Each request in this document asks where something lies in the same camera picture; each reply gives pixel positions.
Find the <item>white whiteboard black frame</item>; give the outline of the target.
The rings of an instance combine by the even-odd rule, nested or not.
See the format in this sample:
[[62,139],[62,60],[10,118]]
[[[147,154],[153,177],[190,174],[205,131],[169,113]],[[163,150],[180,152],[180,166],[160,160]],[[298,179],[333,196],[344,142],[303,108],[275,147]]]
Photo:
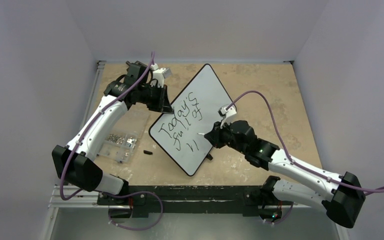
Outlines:
[[205,64],[172,101],[174,113],[161,114],[149,135],[191,177],[213,147],[197,133],[210,132],[222,119],[218,110],[232,101],[213,67]]

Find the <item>black marker cap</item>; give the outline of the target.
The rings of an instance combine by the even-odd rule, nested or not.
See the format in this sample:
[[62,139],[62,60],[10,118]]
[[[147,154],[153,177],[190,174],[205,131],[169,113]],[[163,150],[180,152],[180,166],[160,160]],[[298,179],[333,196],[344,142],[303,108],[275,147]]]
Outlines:
[[146,155],[153,155],[153,152],[148,150],[143,150],[143,153]]

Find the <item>clear plastic screw box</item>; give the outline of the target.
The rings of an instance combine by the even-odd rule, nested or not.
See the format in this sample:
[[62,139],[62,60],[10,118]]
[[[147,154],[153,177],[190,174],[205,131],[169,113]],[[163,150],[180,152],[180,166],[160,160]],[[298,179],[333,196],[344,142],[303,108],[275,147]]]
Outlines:
[[127,163],[145,131],[149,117],[147,111],[129,110],[105,137],[97,155],[117,163]]

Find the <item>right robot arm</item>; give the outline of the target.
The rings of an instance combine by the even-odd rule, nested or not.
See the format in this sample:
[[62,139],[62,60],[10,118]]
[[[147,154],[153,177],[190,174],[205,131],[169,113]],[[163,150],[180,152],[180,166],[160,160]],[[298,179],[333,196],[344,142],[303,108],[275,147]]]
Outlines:
[[278,145],[259,138],[245,120],[229,124],[216,122],[203,137],[217,149],[227,146],[243,154],[254,167],[282,174],[298,182],[280,186],[281,180],[261,189],[260,196],[268,204],[290,195],[293,202],[318,208],[336,224],[351,229],[355,226],[366,200],[358,177],[351,173],[329,172],[287,153]]

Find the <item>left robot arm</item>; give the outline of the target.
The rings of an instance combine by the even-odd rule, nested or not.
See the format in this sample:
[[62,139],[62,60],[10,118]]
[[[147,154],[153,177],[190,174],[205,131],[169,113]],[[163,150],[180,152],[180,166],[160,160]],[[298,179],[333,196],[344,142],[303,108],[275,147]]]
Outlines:
[[140,103],[152,112],[172,114],[165,79],[169,68],[151,62],[129,62],[127,72],[110,82],[93,115],[79,133],[65,145],[51,152],[60,185],[72,184],[88,192],[104,192],[118,205],[129,199],[128,181],[104,173],[94,163],[104,140],[131,106]]

